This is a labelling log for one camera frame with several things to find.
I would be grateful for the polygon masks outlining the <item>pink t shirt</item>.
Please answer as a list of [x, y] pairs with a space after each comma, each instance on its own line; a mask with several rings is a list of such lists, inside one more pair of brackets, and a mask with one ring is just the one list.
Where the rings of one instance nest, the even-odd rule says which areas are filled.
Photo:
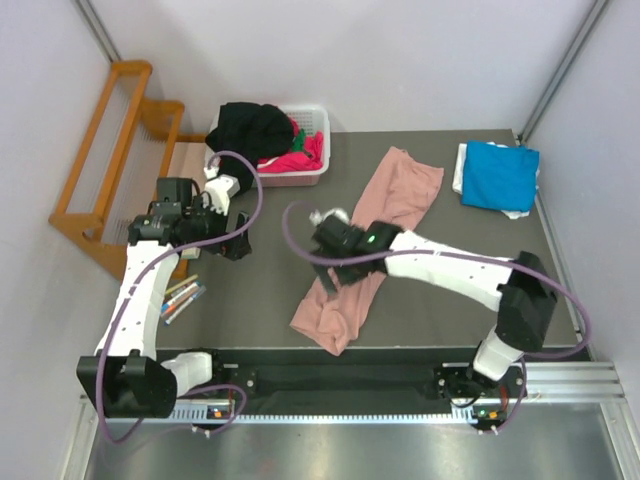
[[[392, 147], [382, 158], [364, 188], [351, 223], [364, 231], [364, 248], [387, 248], [382, 224], [403, 230], [414, 229], [431, 208], [440, 192], [444, 169], [414, 160], [404, 150]], [[359, 336], [374, 297], [385, 280], [375, 271], [348, 285], [345, 280], [334, 293], [326, 291], [319, 278], [299, 303], [290, 326], [334, 356], [339, 356]]]

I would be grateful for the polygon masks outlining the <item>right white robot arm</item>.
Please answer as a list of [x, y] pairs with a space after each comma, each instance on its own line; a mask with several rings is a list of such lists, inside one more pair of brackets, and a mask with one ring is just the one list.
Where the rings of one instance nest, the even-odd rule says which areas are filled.
[[516, 259], [471, 261], [467, 252], [430, 241], [397, 225], [352, 225], [339, 209], [311, 214], [316, 255], [337, 259], [335, 267], [314, 269], [329, 294], [375, 274], [422, 281], [468, 297], [496, 313], [495, 326], [476, 349], [465, 373], [442, 381], [449, 399], [477, 400], [498, 389], [512, 363], [542, 347], [556, 304], [555, 291], [542, 282], [540, 259], [522, 251]]

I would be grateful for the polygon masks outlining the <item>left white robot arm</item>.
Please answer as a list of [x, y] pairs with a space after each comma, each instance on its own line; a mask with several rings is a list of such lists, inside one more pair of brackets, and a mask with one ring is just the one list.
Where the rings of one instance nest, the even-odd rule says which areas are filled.
[[158, 179], [155, 200], [128, 227], [125, 273], [109, 327], [95, 353], [76, 367], [85, 394], [105, 417], [167, 418], [190, 390], [212, 397], [226, 387], [227, 374], [211, 354], [188, 351], [160, 362], [156, 338], [179, 247], [195, 244], [229, 260], [250, 253], [248, 234], [229, 237], [227, 224], [227, 214], [214, 210], [212, 194], [194, 180]]

